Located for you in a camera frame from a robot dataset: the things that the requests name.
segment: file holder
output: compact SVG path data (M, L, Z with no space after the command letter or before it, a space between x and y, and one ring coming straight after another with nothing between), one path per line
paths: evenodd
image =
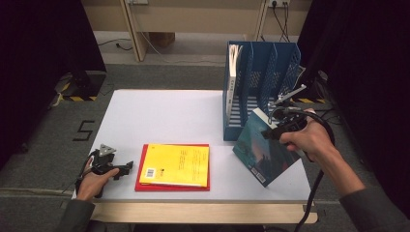
M234 89L231 115L226 115L229 80L229 46L241 45L239 67ZM223 81L223 140L236 141L248 116L259 107L269 114L268 103L287 94L297 82L301 54L295 43L235 42L227 44Z

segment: teal book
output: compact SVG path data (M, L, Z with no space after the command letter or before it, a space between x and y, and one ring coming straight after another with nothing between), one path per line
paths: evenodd
M255 108L233 147L235 155L263 187L300 158L296 152L287 151L279 141L263 137L263 131L275 127L274 123L268 123L268 116L260 108Z

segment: book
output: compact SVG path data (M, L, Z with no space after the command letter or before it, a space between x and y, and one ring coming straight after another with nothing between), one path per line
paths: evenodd
M209 147L209 144L188 144L186 146L204 146L204 147ZM206 188L197 188L197 187L184 187L184 186L171 186L171 185L142 185L139 182L139 177L141 176L142 173L142 163L145 161L145 157L147 154L148 150L148 144L144 144L142 147L142 153L141 153L141 160L140 160L140 165L138 168L137 176L136 176L136 182L135 182L135 191L187 191L187 190L210 190L211 189L211 183L210 183L210 170L209 170L209 165L208 165L208 183Z
M239 63L241 62L241 52L242 46L238 44L229 45L228 54L228 67L229 67L229 78L226 91L226 119L229 123L232 104L235 92L236 77L238 74Z
M263 187L300 158L296 152L287 151L279 141L264 138L263 131L276 127L274 123L269 124L268 119L260 108L255 108L233 147L235 155Z
M148 144L141 185L208 187L209 146Z

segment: power strip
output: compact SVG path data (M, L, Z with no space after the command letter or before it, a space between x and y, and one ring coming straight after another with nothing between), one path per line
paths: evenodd
M283 3L287 3L287 6L289 7L289 3L290 0L269 0L269 6L268 7L272 7L272 3L276 1L277 2L277 8L283 8L284 4Z

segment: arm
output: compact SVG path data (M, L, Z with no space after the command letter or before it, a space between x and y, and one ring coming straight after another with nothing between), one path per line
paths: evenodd
M307 126L303 130L284 133L280 137L280 142L290 142L287 147L290 151L302 149L307 152L309 158L318 163L323 172L329 176L341 196L365 188L332 144L326 130L313 119L307 118Z
M86 167L89 167L90 163L91 160L88 160ZM86 174L83 177L84 179L79 187L76 199L71 200L67 205L66 211L55 231L86 231L95 208L95 205L92 203L94 196L99 194L103 186L108 182L108 179L115 176L118 171L118 168L112 169L101 176L93 172Z
M328 175L341 196L340 203L359 231L410 231L410 221L381 189L366 188L340 152L326 130L312 119L300 131L286 132L281 143L287 149L302 149Z

